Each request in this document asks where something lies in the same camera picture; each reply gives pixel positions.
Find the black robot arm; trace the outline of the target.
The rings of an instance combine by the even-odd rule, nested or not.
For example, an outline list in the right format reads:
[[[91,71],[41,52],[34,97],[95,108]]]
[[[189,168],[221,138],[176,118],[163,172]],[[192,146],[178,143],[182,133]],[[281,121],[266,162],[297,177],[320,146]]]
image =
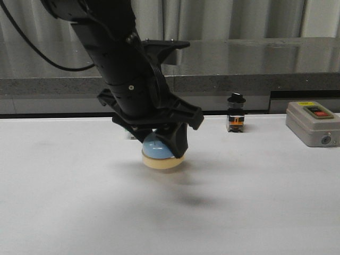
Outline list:
[[[187,128],[203,121],[200,107],[171,93],[162,62],[187,41],[141,40],[130,1],[43,1],[55,18],[69,21],[108,85],[98,99],[114,111],[112,121],[139,141],[159,138],[174,157],[188,148]]]

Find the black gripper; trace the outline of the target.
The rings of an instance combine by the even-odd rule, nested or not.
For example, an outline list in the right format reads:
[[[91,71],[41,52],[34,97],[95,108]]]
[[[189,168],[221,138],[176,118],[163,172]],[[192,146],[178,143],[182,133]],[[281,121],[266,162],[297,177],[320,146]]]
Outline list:
[[[112,121],[128,130],[138,141],[157,129],[159,138],[171,151],[175,158],[181,158],[188,149],[188,125],[197,130],[204,120],[200,107],[193,106],[174,94],[170,94],[164,108],[151,109],[145,116],[133,117],[124,112],[109,89],[104,89],[98,96],[100,103],[109,106],[114,112]]]

